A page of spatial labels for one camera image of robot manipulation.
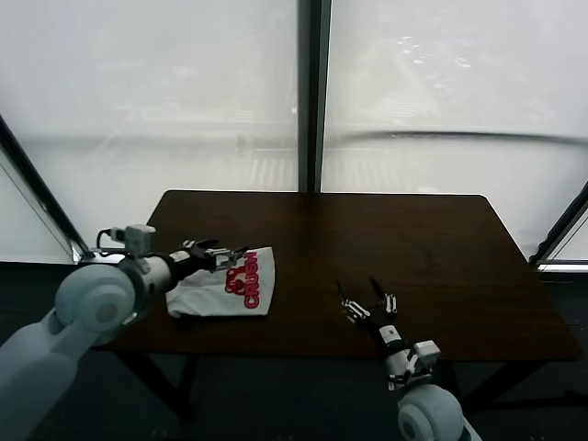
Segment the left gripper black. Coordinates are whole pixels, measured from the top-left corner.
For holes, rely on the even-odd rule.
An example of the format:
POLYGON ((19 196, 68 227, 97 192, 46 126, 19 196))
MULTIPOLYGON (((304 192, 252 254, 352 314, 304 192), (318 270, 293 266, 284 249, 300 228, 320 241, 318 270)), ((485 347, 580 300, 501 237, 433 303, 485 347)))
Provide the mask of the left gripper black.
POLYGON ((218 243, 215 239, 186 239, 181 243, 181 249, 168 255, 166 260, 170 273, 174 277, 188 277, 206 270, 228 270, 235 267, 238 261, 248 252, 248 247, 235 250, 228 248, 214 248, 218 243))

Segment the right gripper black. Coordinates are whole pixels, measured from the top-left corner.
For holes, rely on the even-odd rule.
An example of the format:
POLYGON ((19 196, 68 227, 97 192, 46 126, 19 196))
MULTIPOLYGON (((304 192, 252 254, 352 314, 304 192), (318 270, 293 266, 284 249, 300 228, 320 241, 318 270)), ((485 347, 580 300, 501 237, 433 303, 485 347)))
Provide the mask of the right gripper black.
POLYGON ((407 350, 407 341, 395 327, 395 316, 398 314, 397 297, 385 290, 374 277, 371 277, 369 282, 379 301, 369 310, 349 299, 342 284, 336 282, 338 298, 345 317, 350 322, 360 322, 359 327, 367 332, 380 355, 394 355, 407 350))

